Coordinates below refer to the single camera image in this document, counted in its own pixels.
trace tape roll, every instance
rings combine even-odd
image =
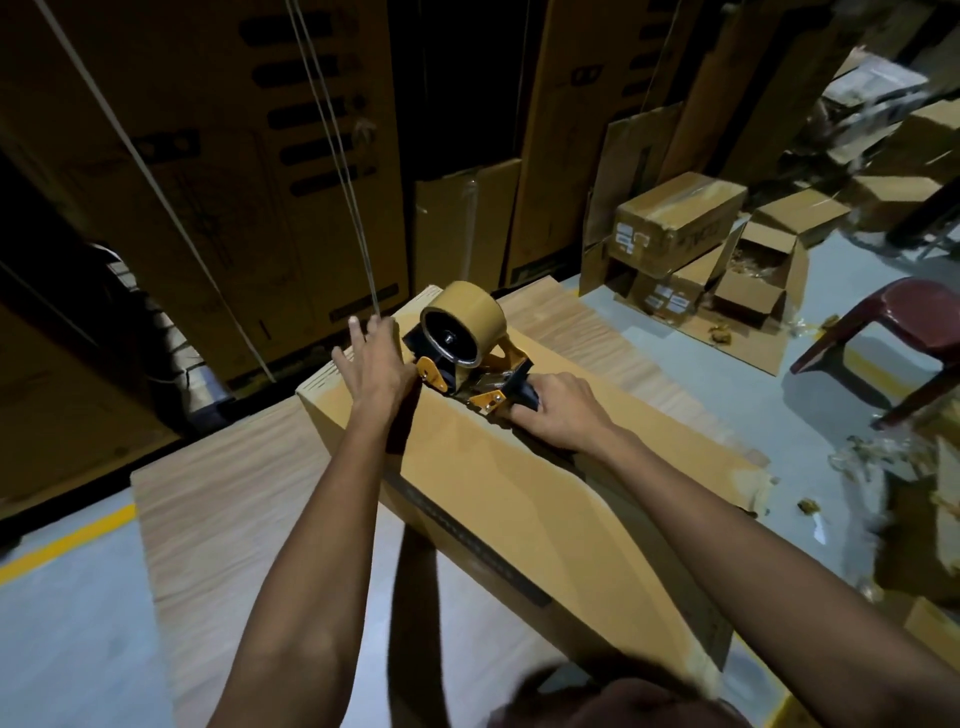
[[[426,338],[462,367],[475,367],[507,334],[507,317],[483,288],[454,280],[420,312]]]

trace clothing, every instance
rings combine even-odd
[[[727,703],[685,699],[639,678],[601,691],[568,689],[520,699],[491,718],[488,728],[749,728]]]

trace person's right arm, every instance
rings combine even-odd
[[[517,425],[623,482],[733,628],[827,726],[960,725],[960,673],[857,591],[615,425],[573,375],[531,376]]]

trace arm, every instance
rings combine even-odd
[[[532,376],[540,410],[508,417],[623,482],[700,586],[829,726],[960,724],[960,674],[798,548],[616,426],[573,375]]]
[[[387,431],[416,377],[393,319],[349,321],[353,361],[333,360],[353,395],[330,459],[253,604],[210,728],[340,724],[350,698]]]

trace person's left hand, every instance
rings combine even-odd
[[[353,360],[336,347],[333,363],[353,396],[353,413],[388,425],[417,379],[417,367],[400,359],[392,317],[371,316],[366,338],[356,316],[350,316],[348,326]]]

